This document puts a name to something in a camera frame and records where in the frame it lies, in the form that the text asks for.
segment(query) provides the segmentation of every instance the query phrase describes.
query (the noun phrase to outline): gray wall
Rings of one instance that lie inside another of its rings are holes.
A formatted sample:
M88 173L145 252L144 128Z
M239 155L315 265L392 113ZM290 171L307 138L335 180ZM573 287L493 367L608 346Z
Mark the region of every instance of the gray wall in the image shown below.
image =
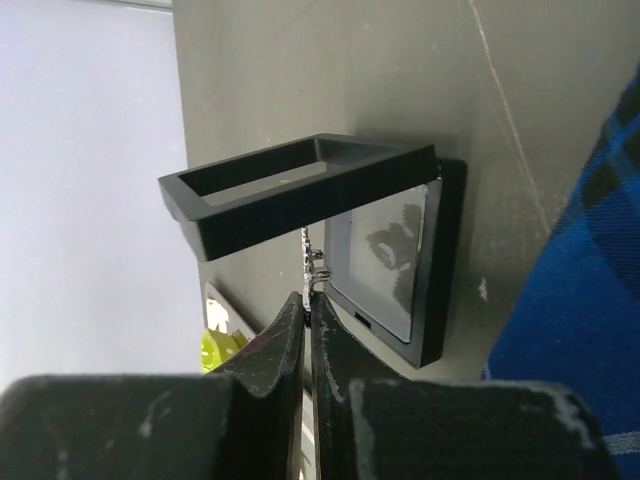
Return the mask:
M156 179L185 167L171 15L0 2L0 390L198 372L196 262Z
M344 319L405 374L477 377L632 77L640 2L176 0L174 20L190 166L318 132L468 162L444 358L414 371ZM266 325L300 289L298 234L200 272Z

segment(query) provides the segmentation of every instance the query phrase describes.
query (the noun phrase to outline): worn black plastic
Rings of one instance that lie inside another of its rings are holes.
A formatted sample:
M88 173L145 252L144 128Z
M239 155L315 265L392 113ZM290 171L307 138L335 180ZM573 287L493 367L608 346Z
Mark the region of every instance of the worn black plastic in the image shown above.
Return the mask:
M327 171L220 205L202 197L314 162ZM432 145L315 135L159 180L165 205L201 261L428 183L440 175Z
M22 380L0 397L0 478L299 478L304 311L204 377ZM317 477L335 480L619 477L569 390L410 382L312 300Z

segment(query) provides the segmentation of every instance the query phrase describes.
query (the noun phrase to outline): blue tartan cloth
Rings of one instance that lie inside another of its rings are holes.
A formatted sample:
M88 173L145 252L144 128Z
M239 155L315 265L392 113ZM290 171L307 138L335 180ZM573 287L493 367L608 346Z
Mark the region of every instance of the blue tartan cloth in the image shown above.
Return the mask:
M640 479L640 67L495 344L485 379L562 383Z

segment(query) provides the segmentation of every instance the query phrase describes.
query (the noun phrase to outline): silver chain link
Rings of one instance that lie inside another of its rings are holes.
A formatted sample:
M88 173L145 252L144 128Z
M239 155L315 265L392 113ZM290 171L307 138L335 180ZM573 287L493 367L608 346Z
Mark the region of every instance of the silver chain link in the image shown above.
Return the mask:
M300 230L302 238L302 265L304 268L304 288L302 289L302 305L307 315L311 313L311 297L316 284L331 280L331 269L322 266L316 269L313 262L324 259L322 250L313 250L309 239L309 228L302 227Z

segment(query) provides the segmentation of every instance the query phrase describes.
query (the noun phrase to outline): white paint scuff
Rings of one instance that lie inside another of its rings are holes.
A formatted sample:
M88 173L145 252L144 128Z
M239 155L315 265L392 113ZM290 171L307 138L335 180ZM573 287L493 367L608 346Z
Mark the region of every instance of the white paint scuff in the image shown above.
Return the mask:
M478 291L480 292L480 298L482 298L485 302L489 301L489 292L487 290L487 279L482 278L480 282L480 286L478 287Z
M555 407L555 417L562 423L564 428L571 433L575 433L580 438L582 448L594 450L596 443L591 438L589 427L582 419L582 411L578 404L579 400L573 397L571 390L560 385L545 384L540 382L515 382L506 380L492 380L490 382L463 382L458 380L435 381L431 383L445 387L457 388L512 388L524 389L534 393L547 395L553 401Z
M138 427L138 435L142 438L149 438L151 436L151 433L153 432L153 416L155 414L156 407L160 402L166 400L169 395L171 395L171 391L164 392L149 405L149 408L147 409L147 416Z
M64 449L58 450L58 472L56 474L56 480L67 480L69 478L68 460L69 455L67 451Z

